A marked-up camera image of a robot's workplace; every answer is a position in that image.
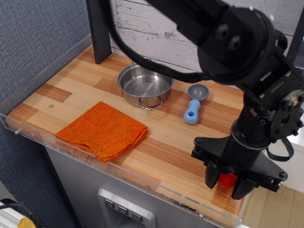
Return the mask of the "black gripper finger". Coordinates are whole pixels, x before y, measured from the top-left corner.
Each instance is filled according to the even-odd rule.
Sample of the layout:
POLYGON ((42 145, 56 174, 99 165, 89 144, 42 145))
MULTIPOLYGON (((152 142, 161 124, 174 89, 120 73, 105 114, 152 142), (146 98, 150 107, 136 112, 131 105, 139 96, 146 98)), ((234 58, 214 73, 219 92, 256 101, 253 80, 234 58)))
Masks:
POLYGON ((208 164, 205 171, 205 184, 210 188, 214 188, 217 184, 220 172, 212 164, 208 164))
POLYGON ((253 190, 256 185, 256 181, 238 177, 231 195, 232 199, 243 199, 247 194, 249 194, 253 190))

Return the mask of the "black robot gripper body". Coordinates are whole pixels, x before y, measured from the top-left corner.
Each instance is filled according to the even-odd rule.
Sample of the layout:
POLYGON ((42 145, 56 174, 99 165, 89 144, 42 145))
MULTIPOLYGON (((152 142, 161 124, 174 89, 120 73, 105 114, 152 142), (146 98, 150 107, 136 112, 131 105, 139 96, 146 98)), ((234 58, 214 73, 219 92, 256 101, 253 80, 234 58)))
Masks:
POLYGON ((286 136, 280 128, 275 128, 275 134, 270 139, 270 126, 267 120, 239 118, 232 124, 228 137, 195 138, 192 157, 203 161, 206 167, 212 164, 220 174, 250 179, 257 182, 255 188, 264 187, 276 192, 288 175, 267 158, 263 150, 277 140, 285 142, 286 136))

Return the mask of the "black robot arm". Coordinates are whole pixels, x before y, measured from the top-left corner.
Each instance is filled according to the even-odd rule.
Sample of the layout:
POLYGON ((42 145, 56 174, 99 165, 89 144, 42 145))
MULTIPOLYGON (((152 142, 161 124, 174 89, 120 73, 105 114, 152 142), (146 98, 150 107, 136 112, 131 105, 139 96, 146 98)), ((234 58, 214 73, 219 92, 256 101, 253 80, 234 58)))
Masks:
POLYGON ((303 127, 304 76, 284 56, 270 19, 256 9, 221 0, 153 0, 198 48, 204 76, 244 92, 244 106, 225 138, 197 137, 192 157, 204 162, 205 183, 213 188, 221 174, 237 180, 231 197, 253 188, 279 189, 287 173, 277 166, 269 145, 303 127))

